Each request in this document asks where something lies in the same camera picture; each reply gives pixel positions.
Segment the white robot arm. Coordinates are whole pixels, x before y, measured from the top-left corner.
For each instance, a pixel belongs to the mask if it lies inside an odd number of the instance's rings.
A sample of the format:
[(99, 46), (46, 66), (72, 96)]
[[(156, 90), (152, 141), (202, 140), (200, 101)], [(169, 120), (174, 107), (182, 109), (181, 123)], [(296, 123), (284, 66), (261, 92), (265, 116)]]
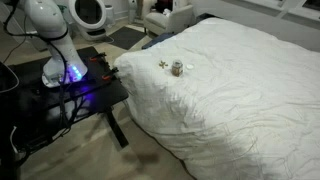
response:
[(58, 5), (53, 0), (20, 0), (18, 8), (31, 20), (51, 53), (43, 66), (43, 84), (53, 88), (81, 81), (88, 68), (75, 49)]

